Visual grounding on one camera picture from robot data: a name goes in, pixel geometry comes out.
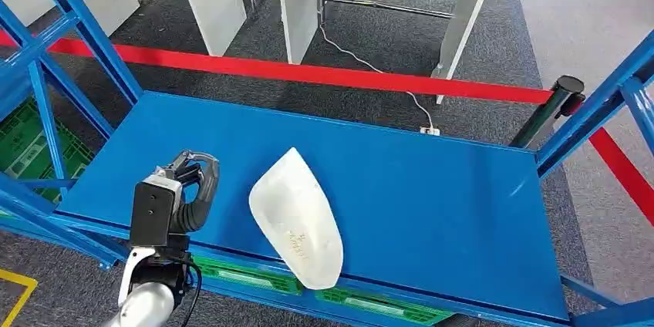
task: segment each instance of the yellow floor marking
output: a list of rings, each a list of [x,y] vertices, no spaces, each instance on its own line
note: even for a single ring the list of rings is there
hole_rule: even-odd
[[[38,282],[34,278],[25,277],[24,275],[17,275],[16,273],[11,273],[10,271],[5,271],[0,269],[0,279],[5,279],[7,281],[17,283],[19,285],[25,286],[25,291],[22,293],[14,308],[10,311],[7,319],[2,323],[2,327],[9,327],[14,322],[14,319],[19,314],[23,305],[27,302],[27,299],[32,294],[32,291],[36,288]]]

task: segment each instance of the black cable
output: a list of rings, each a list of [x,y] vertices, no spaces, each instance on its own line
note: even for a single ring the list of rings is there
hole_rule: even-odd
[[[188,283],[189,286],[193,285],[195,283],[195,277],[193,276],[193,273],[188,272],[186,274],[186,283]]]
[[[195,273],[197,274],[197,283],[195,284],[195,295],[193,296],[193,301],[190,303],[190,308],[188,309],[186,318],[184,318],[184,321],[181,324],[181,327],[186,327],[190,319],[190,315],[193,314],[193,309],[195,309],[195,305],[197,304],[197,298],[198,296],[200,296],[200,289],[202,288],[202,270],[200,270],[200,267],[198,267],[192,261],[188,261],[180,258],[172,258],[172,257],[170,257],[169,259],[171,261],[175,261],[193,268],[195,270]]]

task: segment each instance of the white plastic object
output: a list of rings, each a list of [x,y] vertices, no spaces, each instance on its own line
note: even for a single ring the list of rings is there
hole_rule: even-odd
[[[422,134],[430,134],[432,136],[439,136],[440,135],[440,129],[432,128],[431,126],[421,126],[420,127],[420,132]]]
[[[250,211],[306,288],[334,287],[343,265],[341,234],[327,197],[294,147],[252,188]]]

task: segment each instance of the blue table surface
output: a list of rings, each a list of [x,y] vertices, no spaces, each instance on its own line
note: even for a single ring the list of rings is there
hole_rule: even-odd
[[[424,134],[146,92],[58,212],[130,225],[134,185],[184,149],[221,163],[191,239],[279,258],[251,216],[254,183],[290,147],[342,235],[342,273],[568,319],[534,154]]]
[[[32,92],[29,77],[16,76],[0,82],[0,121],[4,120]]]

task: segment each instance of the green plastic crate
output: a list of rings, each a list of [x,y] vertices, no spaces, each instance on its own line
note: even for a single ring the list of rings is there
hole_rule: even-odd
[[[68,177],[78,177],[94,154],[63,124],[55,120]],[[27,99],[0,123],[0,170],[14,178],[54,178],[50,151],[33,98]],[[44,198],[57,202],[59,190],[37,189]],[[1,216],[11,216],[0,211]]]
[[[293,295],[300,295],[302,293],[302,284],[300,281],[289,275],[280,275],[270,271],[241,267],[240,265],[233,265],[199,256],[193,256],[193,261],[200,267],[202,275],[205,277]]]
[[[433,325],[451,317],[454,313],[426,306],[401,302],[381,295],[368,294],[347,288],[328,288],[315,292],[318,300],[334,302],[351,308],[364,309],[368,312],[388,315],[389,317],[415,322],[421,325]]]

